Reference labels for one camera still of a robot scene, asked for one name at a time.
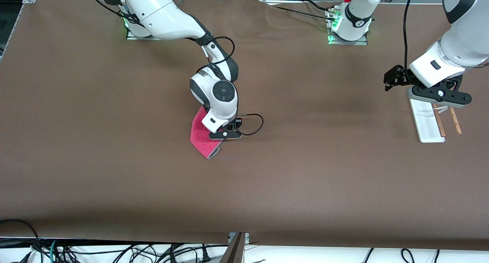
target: wooden stick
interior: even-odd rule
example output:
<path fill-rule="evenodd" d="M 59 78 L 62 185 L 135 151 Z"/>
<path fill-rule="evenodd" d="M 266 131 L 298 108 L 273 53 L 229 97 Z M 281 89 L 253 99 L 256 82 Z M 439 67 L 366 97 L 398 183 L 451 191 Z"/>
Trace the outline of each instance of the wooden stick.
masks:
<path fill-rule="evenodd" d="M 433 108 L 437 107 L 436 104 L 434 104 L 434 103 L 431 103 L 431 106 Z M 435 113 L 436 123 L 438 124 L 438 129 L 440 131 L 440 135 L 446 136 L 445 135 L 445 129 L 443 129 L 442 120 L 440 119 L 440 114 L 438 113 L 438 109 L 433 109 L 433 112 Z"/>
<path fill-rule="evenodd" d="M 460 125 L 458 124 L 457 115 L 455 114 L 455 109 L 453 107 L 449 107 L 450 115 L 452 116 L 453 124 L 455 125 L 455 130 L 457 130 L 457 134 L 461 134 Z"/>

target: black cable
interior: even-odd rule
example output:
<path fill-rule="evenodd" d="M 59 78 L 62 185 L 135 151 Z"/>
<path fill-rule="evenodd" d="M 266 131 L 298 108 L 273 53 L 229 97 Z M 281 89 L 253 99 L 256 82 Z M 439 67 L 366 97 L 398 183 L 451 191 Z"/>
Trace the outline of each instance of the black cable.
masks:
<path fill-rule="evenodd" d="M 145 256 L 144 254 L 142 254 L 146 249 L 148 249 L 151 246 L 152 245 L 148 245 L 146 248 L 144 248 L 142 250 L 140 250 L 138 248 L 131 249 L 131 251 L 133 252 L 133 254 L 132 254 L 131 258 L 129 259 L 129 263 L 133 263 L 134 262 L 134 259 L 136 259 L 136 257 L 138 257 L 138 256 L 146 257 L 146 258 L 148 258 L 151 261 L 151 263 L 154 263 L 153 260 L 152 260 L 152 258 L 150 258 L 149 256 Z"/>
<path fill-rule="evenodd" d="M 407 259 L 404 257 L 404 252 L 405 251 L 407 251 L 407 253 L 409 253 L 409 256 L 411 256 L 411 262 L 407 261 Z M 404 260 L 405 263 L 414 263 L 413 254 L 411 253 L 411 251 L 409 249 L 402 249 L 400 251 L 400 256 L 402 257 L 402 259 Z"/>
<path fill-rule="evenodd" d="M 163 261 L 163 259 L 166 258 L 166 256 L 169 256 L 171 252 L 173 252 L 175 249 L 181 246 L 183 246 L 183 244 L 172 244 L 155 263 L 159 263 Z"/>
<path fill-rule="evenodd" d="M 109 7 L 105 6 L 104 4 L 102 4 L 102 2 L 100 2 L 99 0 L 95 0 L 97 3 L 99 3 L 100 6 L 102 6 L 103 8 L 109 10 L 110 12 L 116 14 L 117 16 L 119 17 L 122 17 L 121 14 L 117 13 L 116 11 L 110 9 Z"/>
<path fill-rule="evenodd" d="M 326 20 L 330 20 L 330 21 L 334 21 L 335 20 L 334 18 L 331 18 L 331 17 L 313 15 L 313 14 L 309 14 L 309 13 L 305 13 L 305 12 L 301 12 L 301 11 L 296 11 L 296 10 L 292 10 L 292 9 L 287 9 L 287 8 L 282 8 L 282 7 L 278 7 L 278 6 L 274 6 L 274 7 L 275 8 L 279 8 L 281 10 L 286 10 L 286 11 L 291 11 L 291 12 L 295 12 L 295 13 L 298 13 L 298 14 L 303 14 L 303 15 L 306 15 L 306 16 L 322 18 L 322 19 L 326 19 Z"/>
<path fill-rule="evenodd" d="M 256 116 L 259 116 L 262 119 L 262 124 L 260 124 L 260 127 L 258 127 L 258 129 L 255 130 L 253 133 L 243 133 L 243 132 L 239 131 L 239 129 L 236 127 L 236 119 L 234 119 L 234 127 L 236 128 L 236 131 L 238 131 L 239 133 L 241 133 L 241 135 L 243 135 L 243 136 L 251 136 L 251 135 L 257 134 L 258 131 L 260 131 L 262 129 L 263 124 L 265 123 L 265 120 L 263 119 L 262 115 L 256 114 L 256 113 L 251 113 L 251 114 L 238 114 L 236 116 L 247 116 L 247 115 L 256 115 Z"/>
<path fill-rule="evenodd" d="M 374 251 L 374 248 L 370 248 L 370 250 L 368 251 L 367 256 L 365 257 L 365 260 L 363 261 L 363 263 L 367 263 L 368 258 L 370 258 L 370 255 L 372 254 L 373 251 Z"/>
<path fill-rule="evenodd" d="M 39 241 L 39 235 L 37 234 L 36 230 L 34 229 L 34 227 L 27 223 L 26 221 L 24 220 L 20 220 L 20 219 L 4 219 L 4 220 L 1 220 L 0 221 L 0 224 L 2 223 L 9 223 L 9 222 L 17 222 L 17 223 L 22 223 L 26 226 L 28 226 L 30 228 L 30 230 L 32 230 L 32 233 L 34 234 L 34 236 L 36 237 L 36 241 L 37 241 L 37 244 L 39 246 L 39 249 L 42 249 L 42 245 L 40 245 L 40 241 Z M 40 263 L 43 263 L 44 262 L 44 256 L 40 256 Z"/>
<path fill-rule="evenodd" d="M 318 9 L 320 9 L 320 10 L 322 10 L 322 11 L 327 11 L 328 9 L 335 7 L 334 5 L 332 5 L 331 7 L 328 7 L 328 8 L 323 8 L 323 7 L 319 6 L 319 5 L 317 5 L 317 4 L 316 4 L 316 2 L 314 2 L 314 1 L 312 1 L 312 0 L 301 0 L 301 1 L 304 1 L 304 2 L 309 2 L 309 3 L 311 3 L 312 5 L 314 5 L 314 7 L 318 8 Z"/>
<path fill-rule="evenodd" d="M 31 255 L 32 252 L 28 252 L 28 254 L 26 254 L 26 256 L 24 256 L 24 258 L 22 258 L 19 263 L 28 263 L 29 261 L 29 257 Z"/>
<path fill-rule="evenodd" d="M 214 248 L 214 247 L 227 247 L 227 246 L 228 246 L 228 245 L 208 245 L 208 246 L 206 246 L 206 248 Z M 202 247 L 191 248 L 191 249 L 189 249 L 188 251 L 181 252 L 181 253 L 178 253 L 178 252 L 180 252 L 180 250 L 179 250 L 179 251 L 175 251 L 175 253 L 174 253 L 173 257 L 174 257 L 174 258 L 176 258 L 177 256 L 180 256 L 180 255 L 182 255 L 182 254 L 185 254 L 185 253 L 188 253 L 188 252 L 191 252 L 191 251 L 195 251 L 195 250 L 200 250 L 200 249 L 202 249 Z M 170 261 L 170 259 L 171 259 L 171 257 L 170 257 L 170 258 L 168 258 L 168 259 L 166 259 L 166 260 L 165 260 L 165 261 L 163 261 L 162 263 L 166 263 L 166 262 Z"/>
<path fill-rule="evenodd" d="M 71 253 L 74 254 L 84 254 L 84 255 L 93 255 L 93 254 L 106 254 L 106 253 L 120 253 L 123 252 L 124 250 L 117 250 L 117 251 L 104 251 L 104 252 L 92 252 L 92 253 L 85 253 L 85 252 L 77 252 L 77 251 L 71 251 Z"/>
<path fill-rule="evenodd" d="M 440 255 L 440 249 L 436 250 L 435 260 L 433 260 L 433 263 L 437 263 L 439 255 Z"/>
<path fill-rule="evenodd" d="M 135 245 L 131 245 L 129 247 L 127 247 L 127 249 L 123 250 L 116 258 L 114 258 L 114 261 L 112 261 L 112 263 L 117 263 L 121 260 L 122 256 L 124 256 L 124 254 L 126 254 L 130 249 L 132 249 Z"/>
<path fill-rule="evenodd" d="M 404 18 L 402 20 L 402 34 L 404 36 L 404 76 L 408 82 L 411 80 L 409 79 L 409 76 L 407 75 L 407 34 L 406 34 L 406 20 L 407 20 L 407 10 L 409 8 L 409 4 L 411 3 L 411 0 L 407 0 L 406 2 L 406 8 L 404 10 Z"/>
<path fill-rule="evenodd" d="M 211 261 L 211 258 L 209 257 L 209 254 L 207 253 L 206 245 L 202 244 L 202 262 L 207 263 Z"/>
<path fill-rule="evenodd" d="M 105 6 L 105 4 L 103 4 L 102 2 L 100 2 L 99 0 L 95 0 L 100 6 L 102 6 L 103 8 L 109 10 L 110 12 L 112 12 L 113 14 L 117 15 L 118 17 L 121 17 L 121 18 L 125 18 L 127 19 L 127 21 L 129 21 L 130 23 L 132 24 L 138 24 L 139 26 L 143 27 L 143 24 L 141 24 L 139 22 L 139 19 L 136 15 L 126 15 L 126 14 L 122 14 L 122 13 L 119 13 L 119 12 L 116 12 L 112 9 L 110 9 L 109 7 Z"/>
<path fill-rule="evenodd" d="M 197 251 L 195 252 L 195 263 L 199 263 L 199 255 L 197 254 Z"/>
<path fill-rule="evenodd" d="M 236 91 L 236 96 L 239 98 L 238 89 L 235 89 L 235 91 Z M 233 121 L 234 129 L 237 132 L 241 133 L 241 135 L 243 135 L 243 136 L 251 136 L 251 135 L 257 134 L 258 131 L 260 131 L 262 129 L 263 124 L 265 123 L 265 120 L 263 119 L 263 116 L 260 115 L 260 114 L 256 114 L 256 113 L 251 113 L 251 114 L 238 114 L 239 106 L 240 106 L 240 102 L 238 101 L 237 104 L 236 104 L 236 117 L 238 117 L 238 116 L 247 116 L 247 115 L 256 115 L 256 116 L 259 116 L 262 119 L 262 124 L 260 124 L 260 127 L 258 127 L 258 129 L 255 130 L 255 132 L 253 132 L 253 133 L 243 133 L 243 132 L 239 131 L 238 127 L 236 126 L 236 118 L 234 118 L 234 121 Z"/>
<path fill-rule="evenodd" d="M 481 65 L 477 65 L 474 68 L 484 68 L 486 66 L 489 66 L 489 62 L 488 63 L 481 64 Z"/>
<path fill-rule="evenodd" d="M 231 44 L 233 45 L 233 49 L 231 50 L 231 53 L 230 53 L 230 54 L 229 54 L 227 57 L 225 57 L 225 58 L 224 58 L 223 60 L 221 60 L 221 61 L 218 61 L 218 62 L 213 62 L 213 64 L 220 64 L 220 63 L 222 63 L 222 62 L 224 62 L 224 61 L 227 61 L 227 60 L 228 60 L 228 59 L 230 59 L 230 58 L 231 58 L 231 56 L 234 54 L 234 49 L 236 49 L 236 45 L 234 44 L 234 41 L 233 41 L 231 38 L 227 37 L 227 36 L 219 36 L 219 37 L 215 37 L 215 38 L 211 39 L 209 42 L 207 42 L 207 43 L 206 43 L 204 46 L 209 45 L 209 43 L 210 43 L 210 42 L 213 42 L 213 41 L 218 40 L 218 39 L 227 39 L 227 40 L 229 40 L 229 41 L 231 42 Z"/>
<path fill-rule="evenodd" d="M 152 249 L 152 250 L 153 250 L 153 252 L 154 252 L 154 261 L 158 260 L 158 255 L 157 255 L 156 250 L 155 250 L 155 249 L 152 247 L 152 245 L 151 245 L 150 247 L 151 247 L 151 249 Z"/>

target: pink sponge cloth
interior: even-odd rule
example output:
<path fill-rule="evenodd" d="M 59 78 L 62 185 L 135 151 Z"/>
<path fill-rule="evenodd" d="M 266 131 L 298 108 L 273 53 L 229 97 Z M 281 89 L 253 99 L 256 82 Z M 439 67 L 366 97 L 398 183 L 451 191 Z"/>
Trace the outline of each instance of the pink sponge cloth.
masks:
<path fill-rule="evenodd" d="M 206 110 L 201 107 L 192 121 L 192 130 L 190 131 L 190 143 L 199 150 L 199 152 L 210 159 L 219 152 L 219 144 L 222 140 L 209 139 L 209 129 L 204 127 L 202 119 L 206 116 Z"/>

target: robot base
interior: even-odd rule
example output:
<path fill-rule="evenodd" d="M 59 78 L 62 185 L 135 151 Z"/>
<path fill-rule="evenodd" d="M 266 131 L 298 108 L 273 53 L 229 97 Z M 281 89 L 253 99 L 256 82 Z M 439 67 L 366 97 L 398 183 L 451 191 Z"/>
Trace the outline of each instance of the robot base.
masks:
<path fill-rule="evenodd" d="M 339 15 L 339 5 L 335 6 L 335 8 L 331 8 L 330 11 L 324 11 L 326 17 L 332 17 L 337 19 Z M 363 34 L 363 36 L 359 40 L 348 41 L 340 38 L 337 33 L 332 31 L 332 27 L 334 26 L 335 21 L 326 21 L 326 28 L 328 28 L 328 44 L 339 44 L 339 45 L 367 45 L 367 34 Z"/>

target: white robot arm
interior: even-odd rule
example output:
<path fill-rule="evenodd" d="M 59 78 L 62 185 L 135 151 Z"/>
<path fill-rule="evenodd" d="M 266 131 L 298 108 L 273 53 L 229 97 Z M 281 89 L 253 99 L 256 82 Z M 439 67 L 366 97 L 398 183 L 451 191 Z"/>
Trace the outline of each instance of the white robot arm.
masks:
<path fill-rule="evenodd" d="M 351 0 L 341 3 L 341 18 L 331 30 L 344 40 L 359 40 L 367 33 L 372 14 L 381 0 Z"/>
<path fill-rule="evenodd" d="M 384 75 L 385 90 L 397 85 L 414 85 L 407 90 L 410 99 L 463 107 L 472 101 L 459 92 L 462 74 L 489 57 L 489 0 L 443 0 L 451 24 L 437 40 L 405 71 L 401 65 Z"/>
<path fill-rule="evenodd" d="M 192 77 L 190 89 L 206 108 L 207 115 L 202 123 L 215 133 L 234 120 L 238 94 L 233 82 L 238 79 L 238 65 L 197 18 L 182 12 L 173 0 L 103 1 L 117 5 L 128 16 L 136 16 L 137 23 L 127 24 L 137 36 L 153 36 L 161 40 L 185 38 L 200 45 L 206 53 L 208 65 Z"/>
<path fill-rule="evenodd" d="M 489 0 L 443 0 L 451 24 L 409 68 L 426 87 L 462 75 L 489 57 Z"/>

